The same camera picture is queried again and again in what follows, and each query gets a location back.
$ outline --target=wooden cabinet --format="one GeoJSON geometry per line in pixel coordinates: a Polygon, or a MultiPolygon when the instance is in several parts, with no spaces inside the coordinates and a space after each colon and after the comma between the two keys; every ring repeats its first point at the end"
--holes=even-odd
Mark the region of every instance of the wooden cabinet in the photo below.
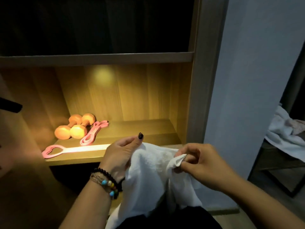
{"type": "Polygon", "coordinates": [[[182,52],[0,56],[1,97],[23,105],[0,110],[0,226],[56,228],[76,197],[69,167],[101,161],[104,150],[43,159],[49,145],[80,146],[54,136],[72,114],[109,121],[94,144],[139,132],[159,146],[203,142],[227,1],[192,2],[182,52]]]}

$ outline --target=dumbbell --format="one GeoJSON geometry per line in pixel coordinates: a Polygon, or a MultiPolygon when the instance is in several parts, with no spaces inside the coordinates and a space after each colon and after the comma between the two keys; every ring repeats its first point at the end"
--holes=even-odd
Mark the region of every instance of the dumbbell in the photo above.
{"type": "Polygon", "coordinates": [[[71,137],[70,130],[76,124],[81,124],[82,119],[81,115],[74,114],[69,117],[69,124],[68,125],[61,125],[57,127],[54,134],[58,139],[67,140],[71,137]]]}
{"type": "Polygon", "coordinates": [[[82,139],[87,134],[86,126],[93,125],[95,122],[95,116],[90,113],[86,113],[81,119],[83,123],[81,125],[74,125],[70,130],[71,137],[73,138],[82,139]]]}

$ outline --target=black fabric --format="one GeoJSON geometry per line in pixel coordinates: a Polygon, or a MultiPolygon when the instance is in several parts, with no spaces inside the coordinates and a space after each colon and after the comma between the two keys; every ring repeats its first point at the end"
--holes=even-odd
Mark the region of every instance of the black fabric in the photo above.
{"type": "Polygon", "coordinates": [[[150,217],[144,215],[126,219],[117,229],[127,228],[213,228],[221,229],[219,223],[201,207],[186,207],[176,210],[172,215],[157,209],[150,217]]]}

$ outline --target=hand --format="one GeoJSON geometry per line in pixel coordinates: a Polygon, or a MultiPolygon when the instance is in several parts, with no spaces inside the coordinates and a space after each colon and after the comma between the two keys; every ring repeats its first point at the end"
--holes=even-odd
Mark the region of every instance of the hand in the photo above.
{"type": "Polygon", "coordinates": [[[120,182],[126,169],[130,166],[130,158],[133,152],[142,144],[143,134],[122,138],[112,143],[105,152],[99,168],[104,169],[117,181],[120,182]]]}
{"type": "Polygon", "coordinates": [[[175,157],[182,154],[187,156],[180,169],[213,190],[226,193],[241,179],[210,144],[186,144],[175,157]]]}

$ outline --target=white towel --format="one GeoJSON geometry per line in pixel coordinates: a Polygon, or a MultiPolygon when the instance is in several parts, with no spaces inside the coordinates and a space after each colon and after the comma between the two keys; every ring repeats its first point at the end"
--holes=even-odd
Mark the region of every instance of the white towel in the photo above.
{"type": "Polygon", "coordinates": [[[305,162],[305,142],[292,135],[291,118],[281,106],[277,106],[265,139],[273,146],[305,162]]]}
{"type": "Polygon", "coordinates": [[[150,213],[166,197],[169,212],[176,204],[180,208],[201,206],[194,189],[202,185],[187,173],[174,173],[184,155],[174,158],[177,150],[142,143],[133,153],[131,166],[122,183],[124,192],[121,204],[110,215],[106,229],[118,227],[125,219],[150,213]]]}

